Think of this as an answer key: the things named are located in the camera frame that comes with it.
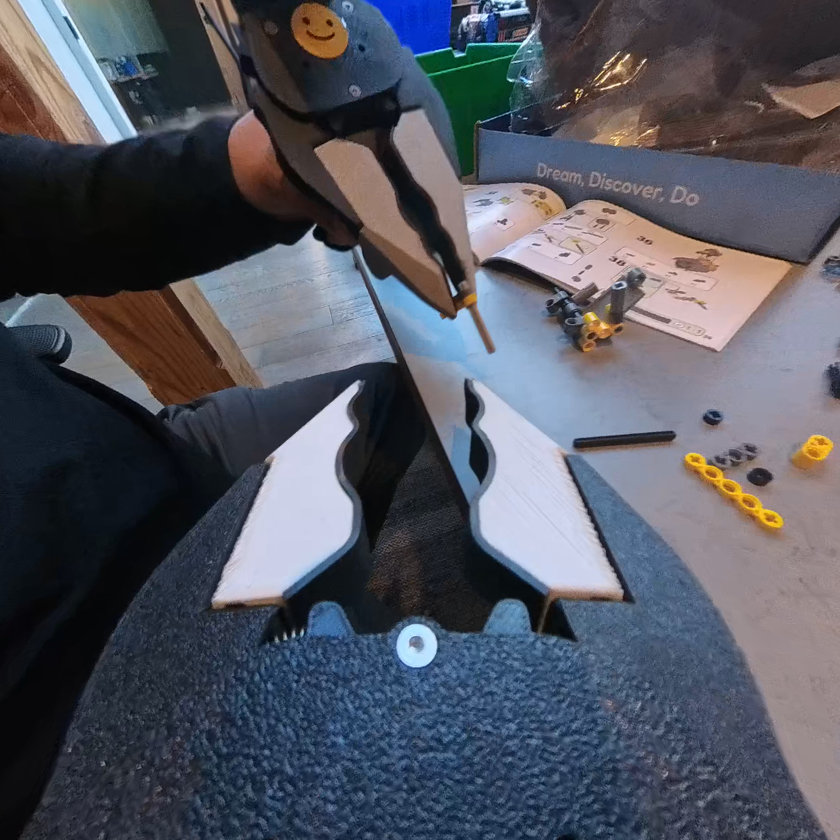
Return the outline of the grey desk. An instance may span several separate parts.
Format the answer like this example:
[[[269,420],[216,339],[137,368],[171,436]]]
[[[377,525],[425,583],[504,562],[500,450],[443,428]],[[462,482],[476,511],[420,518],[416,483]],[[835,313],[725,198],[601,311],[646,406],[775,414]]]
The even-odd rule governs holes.
[[[671,429],[672,444],[591,451],[588,462],[689,566],[729,625],[763,693],[780,747],[826,833],[838,838],[838,400],[824,370],[838,360],[838,285],[821,266],[838,233],[806,266],[793,266],[758,310],[714,352],[629,323],[611,346],[571,348],[544,315],[550,292],[498,270],[477,275],[479,310],[497,351],[468,314],[454,321],[397,280],[376,279],[353,254],[392,346],[411,377],[438,448],[467,508],[465,380],[484,382],[556,443]],[[703,423],[710,408],[724,419]],[[827,460],[798,469],[807,438],[833,443]],[[683,463],[743,443],[761,454],[723,470],[778,512],[782,530],[743,515]],[[773,473],[756,487],[753,467]]]

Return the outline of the person's black top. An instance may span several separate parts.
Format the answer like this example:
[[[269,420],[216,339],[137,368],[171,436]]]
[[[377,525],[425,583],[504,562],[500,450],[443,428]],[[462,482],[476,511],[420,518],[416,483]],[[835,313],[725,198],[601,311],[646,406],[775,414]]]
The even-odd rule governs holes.
[[[33,813],[125,609],[234,481],[142,406],[2,327],[2,838]]]

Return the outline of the long black axle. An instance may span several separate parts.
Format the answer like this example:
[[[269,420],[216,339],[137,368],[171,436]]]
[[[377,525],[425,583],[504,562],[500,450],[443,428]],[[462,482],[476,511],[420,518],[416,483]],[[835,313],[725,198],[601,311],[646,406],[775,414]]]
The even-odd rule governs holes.
[[[572,441],[575,450],[593,450],[603,448],[625,448],[670,444],[676,440],[674,430],[656,430],[653,432],[609,434],[589,437],[576,437]]]

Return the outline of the green bin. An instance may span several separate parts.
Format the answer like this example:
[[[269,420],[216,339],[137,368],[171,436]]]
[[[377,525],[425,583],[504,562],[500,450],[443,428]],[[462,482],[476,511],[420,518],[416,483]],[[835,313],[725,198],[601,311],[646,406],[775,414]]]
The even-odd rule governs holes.
[[[448,111],[462,175],[475,170],[476,124],[508,111],[508,69],[519,47],[516,42],[470,44],[465,52],[438,49],[416,56]]]

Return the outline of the yellow two-hole beam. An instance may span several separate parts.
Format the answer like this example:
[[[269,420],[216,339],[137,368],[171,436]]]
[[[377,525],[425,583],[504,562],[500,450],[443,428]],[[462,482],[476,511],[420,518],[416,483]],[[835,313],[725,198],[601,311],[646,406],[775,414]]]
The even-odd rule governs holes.
[[[814,434],[794,451],[791,463],[798,469],[810,469],[827,460],[833,452],[833,441],[823,435]]]

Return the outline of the wooden pillar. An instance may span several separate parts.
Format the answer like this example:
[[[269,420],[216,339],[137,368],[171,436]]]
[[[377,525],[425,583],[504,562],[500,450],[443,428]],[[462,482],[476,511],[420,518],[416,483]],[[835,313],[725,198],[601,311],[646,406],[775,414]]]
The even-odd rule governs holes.
[[[104,144],[20,2],[1,2],[1,58],[2,131]],[[193,279],[151,292],[66,301],[159,403],[262,386]]]

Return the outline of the blue bin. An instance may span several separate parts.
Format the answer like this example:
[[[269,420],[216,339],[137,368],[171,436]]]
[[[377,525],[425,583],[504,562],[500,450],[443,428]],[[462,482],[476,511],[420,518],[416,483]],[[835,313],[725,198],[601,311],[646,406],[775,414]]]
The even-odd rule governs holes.
[[[414,54],[450,47],[451,1],[370,1]]]

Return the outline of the person's left forearm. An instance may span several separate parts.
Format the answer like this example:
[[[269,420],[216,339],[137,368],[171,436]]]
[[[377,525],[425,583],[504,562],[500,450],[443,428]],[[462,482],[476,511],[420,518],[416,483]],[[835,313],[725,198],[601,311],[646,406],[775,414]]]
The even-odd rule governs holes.
[[[2,134],[1,297],[151,291],[307,233],[257,211],[228,159],[236,119],[110,145]]]

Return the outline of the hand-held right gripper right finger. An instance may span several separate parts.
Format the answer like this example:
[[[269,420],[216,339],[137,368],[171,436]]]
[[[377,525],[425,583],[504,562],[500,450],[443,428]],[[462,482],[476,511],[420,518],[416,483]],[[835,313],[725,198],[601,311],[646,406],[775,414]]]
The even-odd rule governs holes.
[[[623,584],[573,476],[566,451],[487,385],[465,380],[473,540],[540,593],[621,602]]]

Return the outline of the person's grey trouser leg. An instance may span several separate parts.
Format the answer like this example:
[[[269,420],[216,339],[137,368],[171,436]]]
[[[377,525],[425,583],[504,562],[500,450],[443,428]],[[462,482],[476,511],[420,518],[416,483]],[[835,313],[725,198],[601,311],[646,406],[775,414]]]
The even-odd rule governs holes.
[[[425,440],[421,415],[396,364],[360,364],[265,388],[237,386],[192,402],[169,405],[158,419],[169,430],[224,465],[234,476],[285,443],[355,382],[362,382],[353,410],[358,431],[345,460],[358,487],[400,479]]]

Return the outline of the grey and yellow brick subassembly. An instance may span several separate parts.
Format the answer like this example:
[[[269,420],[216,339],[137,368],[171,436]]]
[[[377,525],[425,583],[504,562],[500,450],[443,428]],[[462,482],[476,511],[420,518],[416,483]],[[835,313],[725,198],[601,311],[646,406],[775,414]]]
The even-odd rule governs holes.
[[[602,290],[594,282],[573,293],[555,289],[544,310],[568,341],[589,353],[609,345],[624,331],[626,316],[644,298],[646,279],[643,270],[631,268]]]

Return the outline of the white instruction booklet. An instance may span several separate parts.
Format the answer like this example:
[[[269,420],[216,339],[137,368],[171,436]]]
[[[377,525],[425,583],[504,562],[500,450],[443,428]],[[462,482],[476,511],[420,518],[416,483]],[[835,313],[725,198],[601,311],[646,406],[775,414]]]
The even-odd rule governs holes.
[[[610,287],[641,270],[632,321],[722,350],[791,266],[668,231],[618,205],[567,207],[531,183],[464,186],[469,238],[481,266],[540,278],[562,291]]]

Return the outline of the grey-blue cardboard box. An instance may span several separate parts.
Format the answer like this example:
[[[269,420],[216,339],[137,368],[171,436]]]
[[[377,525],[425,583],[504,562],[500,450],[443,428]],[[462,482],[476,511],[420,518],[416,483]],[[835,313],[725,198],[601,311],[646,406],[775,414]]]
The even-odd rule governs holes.
[[[506,117],[475,126],[479,183],[540,184],[567,206],[614,204],[693,239],[794,263],[838,226],[837,174],[512,133]]]

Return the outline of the yellow five-hole beam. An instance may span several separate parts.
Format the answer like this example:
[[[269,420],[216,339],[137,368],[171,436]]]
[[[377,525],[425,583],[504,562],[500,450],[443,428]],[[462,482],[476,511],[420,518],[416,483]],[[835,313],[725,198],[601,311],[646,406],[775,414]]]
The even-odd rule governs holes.
[[[714,489],[722,498],[763,529],[778,531],[784,527],[784,520],[778,512],[766,508],[759,498],[743,490],[736,480],[727,478],[722,469],[707,462],[703,455],[687,453],[683,458],[683,463],[684,467],[704,485]]]

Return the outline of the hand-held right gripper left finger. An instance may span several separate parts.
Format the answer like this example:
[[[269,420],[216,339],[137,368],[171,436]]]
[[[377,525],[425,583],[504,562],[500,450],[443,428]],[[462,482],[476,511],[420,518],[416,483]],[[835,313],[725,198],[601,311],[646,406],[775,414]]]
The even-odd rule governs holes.
[[[362,505],[344,458],[361,422],[354,381],[266,459],[266,470],[212,597],[212,609],[291,608],[361,535]]]

